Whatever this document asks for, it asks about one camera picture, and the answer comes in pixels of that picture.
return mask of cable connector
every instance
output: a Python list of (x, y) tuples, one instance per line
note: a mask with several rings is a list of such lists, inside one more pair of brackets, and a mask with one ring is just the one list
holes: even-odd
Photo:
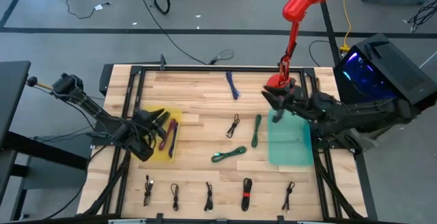
[(343, 44), (343, 46), (340, 47), (341, 57), (344, 57), (348, 53), (349, 50), (350, 50), (350, 47), (347, 44)]

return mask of red lamp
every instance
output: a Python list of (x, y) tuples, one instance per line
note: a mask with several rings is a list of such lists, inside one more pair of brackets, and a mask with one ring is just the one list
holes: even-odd
[(276, 74), (267, 82), (267, 86), (271, 87), (283, 87), (287, 85), (290, 81), (289, 78), (289, 68), (290, 59), (292, 58), (293, 51), (296, 48), (296, 39), (298, 35), (299, 24), (305, 17), (308, 7), (314, 3), (319, 3), (325, 0), (289, 0), (283, 10), (282, 16), (292, 22), (292, 30), (290, 32), (290, 40), (288, 42), (287, 50), (284, 56), (281, 58), (281, 63), (279, 64), (279, 74)]

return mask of translucent green container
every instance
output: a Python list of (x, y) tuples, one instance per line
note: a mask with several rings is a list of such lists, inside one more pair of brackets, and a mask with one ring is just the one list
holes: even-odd
[(313, 150), (308, 121), (285, 111), (273, 123), (275, 110), (268, 112), (268, 161), (273, 165), (313, 165)]

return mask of wooden tabletop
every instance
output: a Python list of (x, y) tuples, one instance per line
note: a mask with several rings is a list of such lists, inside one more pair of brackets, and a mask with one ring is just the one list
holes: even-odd
[[(104, 102), (104, 108), (120, 116), (128, 84), (130, 65), (116, 65)], [(224, 72), (147, 71), (141, 107), (166, 105), (181, 108), (178, 146), (172, 163), (141, 162), (132, 158), (126, 185), (122, 217), (155, 218), (163, 213), (172, 219), (251, 219), (322, 220), (314, 166), (278, 166), (268, 162), (267, 114), (270, 110), (260, 91), (274, 72), (233, 72), (233, 80), (241, 93), (231, 96)], [(332, 68), (315, 68), (320, 91), (339, 98)], [(292, 75), (297, 84), (298, 76)], [(138, 80), (134, 84), (136, 93)], [(134, 98), (128, 115), (132, 114)], [(234, 136), (225, 136), (238, 113), (241, 119)], [(255, 116), (261, 114), (259, 144), (251, 147)], [(229, 152), (244, 145), (243, 155), (212, 163), (215, 152)], [(108, 181), (114, 147), (105, 148), (89, 164), (78, 213), (85, 211), (99, 196)], [(353, 156), (347, 150), (331, 150), (337, 185), (356, 211), (366, 216), (360, 182)], [(143, 207), (145, 176), (154, 180), (151, 202)], [(251, 205), (241, 210), (243, 179), (251, 178)], [(281, 211), (288, 183), (296, 183), (290, 196), (290, 213)], [(214, 210), (204, 213), (206, 183), (213, 185)], [(172, 183), (179, 184), (179, 211), (173, 211)], [(333, 216), (333, 201), (328, 187), (326, 196)], [(118, 185), (115, 186), (111, 212), (115, 210)]]

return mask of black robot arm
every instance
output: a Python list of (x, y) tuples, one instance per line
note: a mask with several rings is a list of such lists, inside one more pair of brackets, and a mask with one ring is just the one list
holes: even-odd
[[(36, 78), (31, 77), (27, 84), (33, 86), (37, 85), (37, 82)], [(152, 112), (141, 109), (136, 110), (131, 120), (114, 117), (87, 96), (83, 91), (82, 80), (73, 74), (63, 73), (61, 78), (49, 89), (54, 97), (64, 102), (74, 103), (86, 111), (97, 122), (103, 125), (106, 134), (116, 145), (131, 151), (142, 161), (146, 161), (153, 155), (156, 142), (154, 141), (154, 136), (150, 135), (158, 134), (160, 137), (165, 136), (164, 129), (157, 126), (156, 122), (154, 122), (164, 111), (163, 109)]]

